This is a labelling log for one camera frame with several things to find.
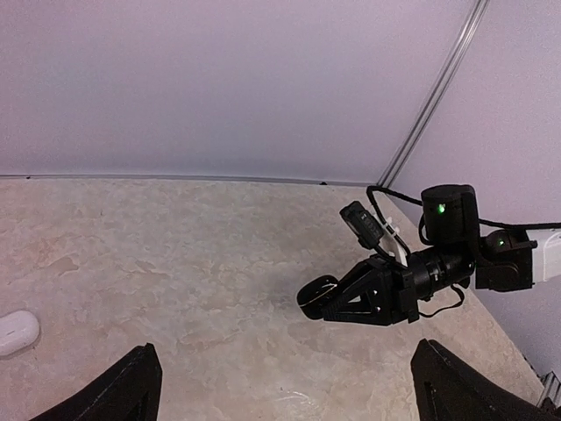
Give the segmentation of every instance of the table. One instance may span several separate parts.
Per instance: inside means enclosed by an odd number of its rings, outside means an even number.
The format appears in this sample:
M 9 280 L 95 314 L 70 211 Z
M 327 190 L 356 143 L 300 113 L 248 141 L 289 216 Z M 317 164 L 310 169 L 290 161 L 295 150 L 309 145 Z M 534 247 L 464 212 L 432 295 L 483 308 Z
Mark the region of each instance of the table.
M 368 255 L 338 215 L 367 202 L 362 188 L 3 180 L 0 199 L 0 316 L 27 309 L 42 330 L 0 360 L 1 419 L 38 415 L 146 342 L 164 372 L 161 421 L 417 419 L 409 362 L 422 338 L 532 403 L 542 390 L 469 291 L 460 309 L 411 325 L 302 315 L 304 283 Z M 456 299 L 442 291 L 421 306 Z

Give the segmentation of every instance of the wall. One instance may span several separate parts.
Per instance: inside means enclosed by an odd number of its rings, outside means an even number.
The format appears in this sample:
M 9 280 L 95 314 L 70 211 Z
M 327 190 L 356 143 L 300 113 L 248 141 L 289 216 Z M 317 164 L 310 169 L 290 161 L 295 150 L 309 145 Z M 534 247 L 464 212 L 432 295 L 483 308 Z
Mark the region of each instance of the wall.
M 431 185 L 470 183 L 483 218 L 559 221 L 560 136 L 561 3 L 493 0 L 394 187 L 420 196 Z M 561 374 L 559 282 L 479 296 L 540 373 Z
M 376 180 L 471 2 L 0 4 L 0 175 Z

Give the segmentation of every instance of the black object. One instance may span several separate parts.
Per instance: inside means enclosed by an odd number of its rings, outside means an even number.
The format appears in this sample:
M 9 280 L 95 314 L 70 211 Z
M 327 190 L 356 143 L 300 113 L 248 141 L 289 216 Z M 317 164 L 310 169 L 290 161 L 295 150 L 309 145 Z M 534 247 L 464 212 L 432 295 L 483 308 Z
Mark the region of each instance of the black object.
M 154 346 L 136 346 L 80 392 L 32 421 L 156 421 L 161 380 Z
M 411 361 L 421 421 L 559 421 L 490 382 L 435 340 Z
M 371 186 L 366 192 L 382 221 L 373 191 Z M 422 199 L 419 236 L 430 247 L 407 253 L 407 266 L 381 249 L 382 226 L 362 204 L 353 202 L 341 210 L 360 245 L 378 254 L 361 261 L 341 281 L 325 275 L 302 288 L 297 301 L 308 318 L 369 325 L 411 323 L 419 316 L 436 314 L 421 313 L 417 300 L 429 301 L 440 289 L 452 287 L 460 297 L 459 303 L 441 310 L 461 305 L 464 294 L 455 284 L 468 288 L 474 272 L 478 289 L 532 287 L 532 249 L 537 243 L 529 241 L 524 230 L 514 228 L 481 238 L 473 187 L 436 186 L 424 190 Z

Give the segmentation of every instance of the vertical metal strip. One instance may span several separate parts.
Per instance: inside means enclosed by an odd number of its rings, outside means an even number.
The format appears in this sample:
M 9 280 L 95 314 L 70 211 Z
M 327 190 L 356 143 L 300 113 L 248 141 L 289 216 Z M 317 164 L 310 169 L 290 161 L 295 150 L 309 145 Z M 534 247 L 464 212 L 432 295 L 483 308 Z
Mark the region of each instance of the vertical metal strip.
M 444 95 L 444 92 L 450 86 L 450 82 L 456 74 L 459 64 L 465 56 L 467 48 L 472 42 L 473 35 L 479 26 L 481 18 L 483 18 L 483 14 L 485 13 L 488 4 L 489 0 L 476 1 L 476 4 L 465 21 L 450 54 L 448 54 L 446 62 L 438 74 L 437 81 L 435 82 L 427 101 L 421 108 L 421 111 L 419 112 L 415 123 L 411 127 L 407 138 L 403 144 L 401 144 L 394 158 L 390 161 L 384 171 L 384 174 L 378 181 L 378 185 L 391 187 L 397 175 L 403 170 L 403 166 L 423 135 L 424 129 L 432 118 L 435 109 Z

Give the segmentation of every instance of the marbled table surface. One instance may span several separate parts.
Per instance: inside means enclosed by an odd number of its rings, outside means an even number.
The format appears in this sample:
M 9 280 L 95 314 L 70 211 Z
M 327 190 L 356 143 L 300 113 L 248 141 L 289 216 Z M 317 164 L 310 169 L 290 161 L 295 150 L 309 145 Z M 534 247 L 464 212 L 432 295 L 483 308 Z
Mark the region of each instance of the marbled table surface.
M 304 283 L 367 256 L 338 215 L 355 199 L 365 190 L 1 181 L 0 316 L 30 310 L 42 332 L 0 360 L 0 419 L 38 415 L 146 342 L 163 367 L 162 421 L 417 419 L 409 362 L 422 338 L 535 403 L 539 381 L 471 292 L 460 309 L 389 328 L 301 314 Z

